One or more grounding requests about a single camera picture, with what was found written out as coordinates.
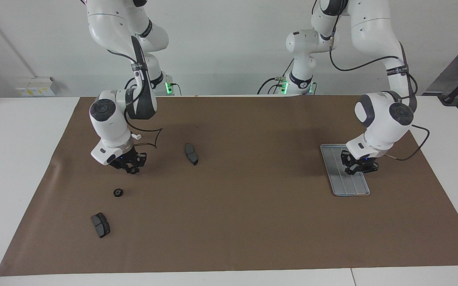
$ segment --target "green indicator light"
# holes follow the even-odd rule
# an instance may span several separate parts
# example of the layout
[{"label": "green indicator light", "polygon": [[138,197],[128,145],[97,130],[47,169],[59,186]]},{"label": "green indicator light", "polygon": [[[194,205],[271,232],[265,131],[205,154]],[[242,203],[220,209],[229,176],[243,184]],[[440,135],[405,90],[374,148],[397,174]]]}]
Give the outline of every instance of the green indicator light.
[{"label": "green indicator light", "polygon": [[173,93],[173,89],[169,83],[165,83],[165,88],[167,89],[167,94]]},{"label": "green indicator light", "polygon": [[288,87],[288,86],[289,86],[289,83],[286,81],[286,82],[284,83],[284,85],[282,86],[282,89],[280,90],[280,92],[281,92],[282,94],[287,94],[287,87]]}]

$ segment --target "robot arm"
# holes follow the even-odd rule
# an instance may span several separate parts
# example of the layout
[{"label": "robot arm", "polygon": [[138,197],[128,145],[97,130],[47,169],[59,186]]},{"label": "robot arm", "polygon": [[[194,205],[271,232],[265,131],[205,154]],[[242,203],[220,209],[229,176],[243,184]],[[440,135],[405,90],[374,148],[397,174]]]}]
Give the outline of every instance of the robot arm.
[{"label": "robot arm", "polygon": [[355,106],[356,117],[367,130],[349,141],[349,152],[341,154],[345,171],[355,174],[378,169],[376,158],[386,154],[409,130],[417,102],[404,48],[391,27],[388,1],[349,0],[347,12],[351,15],[354,47],[373,58],[387,57],[383,64],[390,85],[389,91],[363,95]]},{"label": "robot arm", "polygon": [[287,79],[287,93],[307,91],[316,63],[311,54],[331,53],[338,41],[337,18],[346,8],[351,16],[354,47],[373,58],[386,57],[383,64],[390,85],[389,91],[363,95],[355,106],[355,114],[367,130],[349,141],[349,151],[341,154],[342,163],[347,167],[345,171],[355,174],[378,169],[376,158],[382,157],[409,130],[417,103],[404,49],[391,27],[388,0],[316,1],[311,18],[314,29],[297,31],[287,38],[287,49],[295,59]]},{"label": "robot arm", "polygon": [[[305,94],[309,90],[316,67],[316,60],[311,54],[330,50],[330,39],[340,3],[338,7],[335,6],[333,1],[316,2],[311,18],[313,29],[299,30],[288,35],[285,45],[293,54],[294,63],[287,76],[287,94]],[[333,36],[332,47],[335,48],[338,37]]]},{"label": "robot arm", "polygon": [[104,91],[89,109],[91,123],[100,141],[91,155],[103,165],[135,174],[144,166],[146,154],[138,154],[126,123],[150,119],[157,111],[154,89],[167,87],[158,60],[148,52],[165,49],[169,37],[154,25],[143,6],[146,0],[89,0],[87,18],[92,38],[112,54],[130,60],[136,88]]}]

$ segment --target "cable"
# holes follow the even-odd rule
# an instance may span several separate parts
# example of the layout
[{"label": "cable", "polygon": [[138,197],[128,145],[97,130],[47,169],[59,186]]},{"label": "cable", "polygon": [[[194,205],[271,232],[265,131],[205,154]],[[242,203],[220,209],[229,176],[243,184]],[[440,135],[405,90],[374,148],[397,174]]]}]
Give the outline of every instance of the cable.
[{"label": "cable", "polygon": [[359,65],[358,67],[354,67],[354,68],[350,68],[350,69],[341,69],[339,67],[337,67],[337,65],[333,62],[333,56],[331,55],[331,49],[330,49],[330,61],[331,61],[331,64],[333,65],[333,67],[335,67],[336,69],[340,70],[340,71],[354,71],[354,70],[357,70],[357,69],[360,69],[360,68],[363,68],[367,65],[370,65],[370,64],[373,64],[377,61],[380,61],[380,60],[385,60],[387,58],[396,58],[397,60],[400,60],[398,58],[398,56],[383,56],[381,58],[376,58],[375,60],[371,60],[370,62],[368,63],[365,63],[363,65]]},{"label": "cable", "polygon": [[133,129],[135,130],[138,130],[138,131],[141,131],[141,132],[158,132],[157,133],[157,136],[155,137],[155,143],[138,143],[138,144],[135,144],[134,147],[138,147],[138,146],[144,146],[144,145],[150,145],[150,146],[153,146],[155,147],[155,149],[157,148],[157,141],[158,141],[158,136],[160,135],[160,132],[162,132],[162,129],[163,128],[160,128],[160,129],[155,129],[155,130],[146,130],[146,129],[140,129],[140,128],[137,128],[135,127],[134,125],[132,125],[132,123],[130,123],[128,121],[128,118],[127,118],[127,109],[125,109],[125,112],[123,113],[123,117],[125,117],[125,121],[127,122],[127,124],[132,127]]},{"label": "cable", "polygon": [[272,85],[272,86],[270,87],[270,89],[268,90],[268,93],[267,93],[267,94],[270,94],[271,89],[272,89],[273,87],[275,88],[275,90],[277,90],[277,87],[281,87],[281,86],[282,86],[282,85]]},{"label": "cable", "polygon": [[127,81],[127,84],[125,85],[125,88],[124,88],[124,89],[127,89],[128,85],[129,85],[133,80],[135,80],[134,77],[131,78],[131,79],[129,79],[129,80]]},{"label": "cable", "polygon": [[415,78],[410,73],[407,73],[407,75],[409,76],[409,78],[411,78],[411,80],[415,84],[415,91],[413,92],[413,96],[415,96],[416,93],[418,92],[418,82],[415,80]]},{"label": "cable", "polygon": [[431,135],[431,132],[429,131],[429,129],[425,128],[425,127],[421,127],[421,126],[417,126],[417,125],[411,125],[413,126],[414,128],[418,128],[418,129],[422,129],[422,130],[425,130],[427,131],[427,136],[425,136],[425,139],[423,140],[423,142],[420,144],[420,146],[418,146],[418,149],[416,149],[415,152],[413,152],[409,157],[407,157],[406,159],[398,159],[397,157],[393,157],[393,156],[390,156],[390,155],[387,155],[385,154],[386,157],[388,158],[391,158],[391,159],[394,159],[394,160],[397,160],[397,161],[407,161],[409,159],[411,159],[414,155],[416,155],[416,153],[418,153],[421,148],[423,147],[423,145],[425,144],[425,142],[427,142],[427,139],[429,139],[429,136]]},{"label": "cable", "polygon": [[180,96],[183,96],[183,94],[181,93],[181,87],[180,87],[180,85],[178,85],[177,83],[171,83],[171,85],[177,85],[177,86],[178,86],[178,89],[180,89]]},{"label": "cable", "polygon": [[316,0],[316,1],[314,2],[314,5],[312,6],[312,15],[314,14],[314,8],[316,7],[316,3],[317,3],[317,2],[318,2],[318,0]]},{"label": "cable", "polygon": [[269,83],[269,82],[272,81],[272,80],[275,80],[275,78],[272,77],[272,78],[267,79],[267,80],[261,85],[261,87],[260,87],[259,90],[258,90],[258,93],[256,93],[256,94],[260,94],[260,91],[261,91],[262,88],[266,85],[266,83]]},{"label": "cable", "polygon": [[331,43],[330,43],[330,61],[331,61],[331,64],[333,65],[333,67],[335,67],[336,69],[340,70],[340,71],[354,71],[354,70],[357,70],[357,69],[360,69],[360,68],[363,68],[367,65],[370,65],[370,64],[373,64],[379,60],[385,60],[387,58],[396,58],[397,60],[400,60],[400,58],[398,58],[398,56],[383,56],[381,58],[376,58],[375,60],[371,60],[370,62],[368,63],[365,63],[363,65],[359,65],[358,67],[354,67],[354,68],[351,68],[351,69],[341,69],[339,67],[337,67],[337,65],[334,63],[333,61],[333,56],[331,54],[332,50],[333,50],[333,37],[335,36],[335,32],[337,30],[337,24],[338,24],[338,20],[340,18],[340,15],[342,14],[342,9],[344,7],[344,1],[340,1],[340,12],[338,13],[337,15],[337,19],[335,20],[335,24],[333,25],[333,29],[332,29],[332,33],[331,33]]},{"label": "cable", "polygon": [[130,101],[129,103],[127,103],[127,105],[125,105],[125,106],[128,108],[129,105],[134,104],[134,103],[140,98],[141,94],[142,94],[142,90],[141,90],[141,92],[137,95],[137,97],[135,97],[132,101]]},{"label": "cable", "polygon": [[313,85],[316,85],[316,88],[314,89],[314,93],[312,95],[316,95],[316,90],[318,90],[318,83],[312,83]]},{"label": "cable", "polygon": [[[282,77],[285,77],[285,74],[287,73],[287,71],[289,70],[289,68],[291,67],[291,65],[293,64],[294,62],[294,58],[291,60],[291,62],[289,63],[289,65],[287,66],[287,68],[285,69],[284,73],[282,74]],[[273,90],[273,94],[275,94],[275,92],[277,91],[277,87],[275,87],[275,89]]]},{"label": "cable", "polygon": [[108,51],[109,53],[111,53],[111,54],[115,54],[116,56],[122,56],[122,57],[124,57],[124,58],[127,58],[127,59],[131,60],[134,64],[137,63],[133,58],[131,58],[131,57],[125,55],[125,54],[119,54],[119,53],[113,52],[113,51],[111,51],[111,50],[107,50],[107,51]]}]

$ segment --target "gray tray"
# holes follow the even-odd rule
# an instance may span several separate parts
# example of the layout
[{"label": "gray tray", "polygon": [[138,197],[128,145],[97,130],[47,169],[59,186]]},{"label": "gray tray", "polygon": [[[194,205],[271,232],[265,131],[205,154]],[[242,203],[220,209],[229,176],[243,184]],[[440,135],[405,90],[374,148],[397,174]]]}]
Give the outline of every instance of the gray tray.
[{"label": "gray tray", "polygon": [[357,195],[370,195],[371,191],[367,186],[367,181],[361,172],[348,175],[344,172],[345,166],[342,165],[340,153],[347,150],[343,144],[323,144],[321,153],[325,162],[328,177],[333,193],[341,197],[352,197]]}]

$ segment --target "brown mat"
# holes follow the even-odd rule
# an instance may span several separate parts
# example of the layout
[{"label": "brown mat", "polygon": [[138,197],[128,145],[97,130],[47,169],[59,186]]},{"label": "brown mat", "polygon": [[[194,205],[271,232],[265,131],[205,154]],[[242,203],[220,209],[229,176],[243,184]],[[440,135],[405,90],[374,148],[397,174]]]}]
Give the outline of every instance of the brown mat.
[{"label": "brown mat", "polygon": [[[82,98],[0,276],[458,265],[458,214],[423,154],[380,159],[369,197],[331,193],[319,146],[364,131],[357,100],[159,98],[151,121],[134,122],[164,127],[158,150],[138,147],[148,161],[132,176],[90,157],[93,98]],[[407,134],[390,154],[416,147]]]}]

